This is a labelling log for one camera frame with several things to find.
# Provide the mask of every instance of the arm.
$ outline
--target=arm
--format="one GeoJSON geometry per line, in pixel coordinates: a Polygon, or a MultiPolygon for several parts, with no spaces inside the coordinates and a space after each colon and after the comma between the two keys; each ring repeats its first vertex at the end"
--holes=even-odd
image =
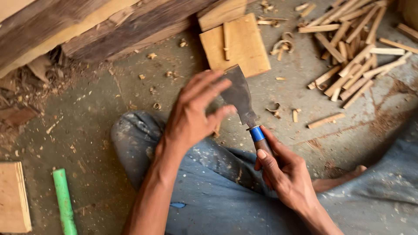
{"type": "Polygon", "coordinates": [[[182,89],[171,111],[166,130],[155,149],[154,162],[138,192],[124,235],[163,234],[178,168],[187,150],[210,135],[234,106],[227,105],[206,116],[207,105],[231,85],[215,82],[223,71],[207,70],[195,75],[182,89]]]}
{"type": "Polygon", "coordinates": [[[261,126],[275,156],[257,151],[264,166],[263,179],[277,193],[279,199],[293,209],[316,235],[344,235],[319,203],[305,160],[290,151],[274,135],[261,126]]]}

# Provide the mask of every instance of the blue ferrule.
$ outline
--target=blue ferrule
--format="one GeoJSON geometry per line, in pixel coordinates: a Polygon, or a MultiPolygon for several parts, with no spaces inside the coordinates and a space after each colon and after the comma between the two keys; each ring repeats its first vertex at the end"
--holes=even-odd
{"type": "Polygon", "coordinates": [[[249,131],[250,131],[250,134],[251,134],[252,140],[253,140],[254,142],[257,142],[257,141],[260,141],[260,140],[265,139],[264,134],[263,134],[263,132],[261,131],[261,129],[260,129],[260,127],[259,127],[259,126],[256,126],[256,127],[254,127],[254,128],[251,128],[249,131]]]}

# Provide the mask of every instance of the plywood piece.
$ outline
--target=plywood piece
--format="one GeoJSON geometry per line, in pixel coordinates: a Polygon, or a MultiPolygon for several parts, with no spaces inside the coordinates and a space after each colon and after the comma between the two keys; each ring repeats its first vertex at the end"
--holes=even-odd
{"type": "Polygon", "coordinates": [[[0,179],[0,232],[32,231],[22,163],[0,163],[0,179]]]}
{"type": "Polygon", "coordinates": [[[2,66],[0,68],[0,78],[4,77],[8,72],[16,69],[20,66],[23,66],[32,60],[36,59],[38,56],[47,53],[48,51],[54,49],[57,45],[62,44],[71,38],[82,34],[83,32],[93,28],[98,23],[106,20],[112,14],[122,10],[125,7],[131,6],[137,3],[138,0],[111,0],[108,3],[101,6],[95,12],[88,15],[80,23],[73,24],[70,27],[67,27],[54,36],[46,39],[37,46],[31,48],[21,56],[19,56],[14,61],[9,61],[7,66],[2,66]]]}
{"type": "Polygon", "coordinates": [[[225,70],[239,64],[245,77],[255,76],[271,69],[253,13],[229,22],[229,32],[230,61],[224,59],[223,26],[199,35],[211,69],[225,70]]]}
{"type": "Polygon", "coordinates": [[[205,32],[242,17],[246,8],[247,0],[220,0],[197,14],[200,29],[205,32]]]}

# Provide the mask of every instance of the bare foot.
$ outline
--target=bare foot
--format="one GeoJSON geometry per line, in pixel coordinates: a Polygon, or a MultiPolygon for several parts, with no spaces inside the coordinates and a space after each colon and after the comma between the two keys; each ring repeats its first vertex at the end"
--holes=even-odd
{"type": "Polygon", "coordinates": [[[328,191],[329,189],[337,187],[347,181],[356,178],[357,176],[361,175],[366,169],[367,167],[360,165],[357,166],[355,170],[336,179],[315,179],[312,181],[313,189],[316,193],[328,191]]]}

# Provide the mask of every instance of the green plastic tube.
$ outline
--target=green plastic tube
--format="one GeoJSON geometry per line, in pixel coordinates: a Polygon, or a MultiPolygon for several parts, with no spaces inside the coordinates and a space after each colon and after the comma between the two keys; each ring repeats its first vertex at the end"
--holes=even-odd
{"type": "Polygon", "coordinates": [[[64,235],[77,235],[77,229],[74,223],[74,212],[71,207],[70,193],[68,192],[67,177],[65,176],[65,169],[53,171],[52,176],[54,177],[62,231],[64,232],[64,235]]]}

